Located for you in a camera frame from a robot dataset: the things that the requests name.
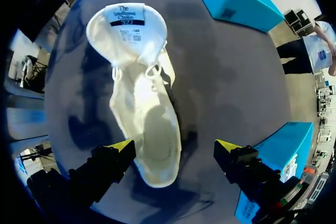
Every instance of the round table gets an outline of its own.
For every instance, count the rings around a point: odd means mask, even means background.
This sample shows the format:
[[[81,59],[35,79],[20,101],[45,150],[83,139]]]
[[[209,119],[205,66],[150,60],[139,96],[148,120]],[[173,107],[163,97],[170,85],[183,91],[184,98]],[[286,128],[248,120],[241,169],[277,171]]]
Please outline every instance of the round table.
[[[111,66],[88,43],[90,18],[106,5],[145,3],[168,28],[182,157],[173,185],[148,187],[134,166],[93,209],[125,223],[238,223],[239,188],[213,158],[215,139],[255,145],[290,120],[285,75],[268,34],[213,20],[202,0],[77,0],[56,40],[46,79],[52,150],[63,175],[94,147],[123,135],[109,108]]]

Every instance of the blue box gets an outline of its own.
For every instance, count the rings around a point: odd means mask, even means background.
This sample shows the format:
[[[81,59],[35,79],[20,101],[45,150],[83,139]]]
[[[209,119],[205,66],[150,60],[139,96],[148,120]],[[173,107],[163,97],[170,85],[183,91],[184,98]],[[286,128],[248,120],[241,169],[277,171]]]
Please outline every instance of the blue box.
[[[262,159],[264,164],[273,170],[280,170],[281,174],[292,157],[298,154],[295,176],[301,178],[312,137],[313,123],[289,122],[254,148],[258,150],[258,157]],[[241,192],[235,212],[236,218],[241,223],[252,223],[258,210],[259,206],[255,202],[249,201],[246,195]]]
[[[203,0],[212,18],[270,31],[285,18],[271,0]]]

